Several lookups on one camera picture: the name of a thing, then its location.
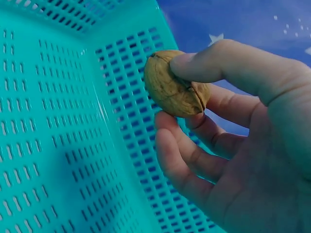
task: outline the turquoise plastic basket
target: turquoise plastic basket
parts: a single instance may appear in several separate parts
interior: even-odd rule
[[[176,48],[154,0],[0,1],[0,233],[222,232],[156,160],[143,67]]]

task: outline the finger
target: finger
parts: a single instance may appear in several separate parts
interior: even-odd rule
[[[186,119],[187,127],[215,154],[231,159],[244,142],[244,136],[227,133],[205,114]]]
[[[225,88],[210,85],[207,108],[221,118],[249,128],[254,111],[264,107],[258,97],[240,95]]]
[[[177,121],[165,112],[159,112],[155,117],[157,129],[167,129],[174,136],[182,159],[199,176],[211,182],[217,182],[221,177],[226,163],[226,159],[206,153],[198,147],[180,129]]]
[[[302,62],[227,39],[197,54],[175,57],[171,69],[189,81],[212,83],[226,79],[237,88],[259,96],[265,106],[292,89],[311,84],[303,75],[310,74],[310,69]]]
[[[198,205],[205,203],[214,185],[199,178],[189,169],[171,131],[158,130],[155,141],[160,167],[176,190]]]

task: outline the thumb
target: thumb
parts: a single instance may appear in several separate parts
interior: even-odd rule
[[[202,83],[227,80],[269,105],[297,86],[311,83],[310,69],[302,62],[280,57],[233,40],[220,40],[199,53],[172,59],[176,76]]]

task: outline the walnut shell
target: walnut shell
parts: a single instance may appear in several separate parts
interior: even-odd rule
[[[189,82],[176,77],[170,61],[184,52],[163,50],[153,53],[144,69],[144,81],[151,98],[175,117],[190,117],[205,110],[210,91],[207,83]]]

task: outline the blue fabric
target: blue fabric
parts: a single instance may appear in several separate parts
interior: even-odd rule
[[[210,35],[214,38],[224,34],[224,38],[311,65],[309,0],[158,0],[158,3],[182,51],[203,50],[211,43]],[[243,93],[225,81],[217,84]],[[211,112],[208,115],[228,132],[248,134],[248,129]]]

